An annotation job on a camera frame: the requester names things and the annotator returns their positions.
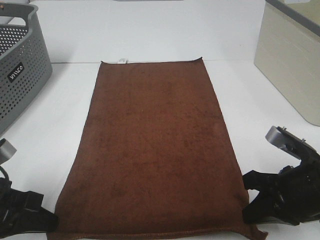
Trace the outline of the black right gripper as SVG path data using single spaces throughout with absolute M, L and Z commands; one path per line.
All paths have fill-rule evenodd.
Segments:
M 246 190 L 258 190 L 242 210 L 246 224 L 299 225 L 320 220 L 320 155 L 314 149 L 298 150 L 300 164 L 279 173 L 251 170 L 242 176 Z

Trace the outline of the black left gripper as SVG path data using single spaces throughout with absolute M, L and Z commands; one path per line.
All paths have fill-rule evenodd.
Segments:
M 59 218 L 42 207 L 43 194 L 11 188 L 8 178 L 0 178 L 0 238 L 26 233 L 51 233 Z

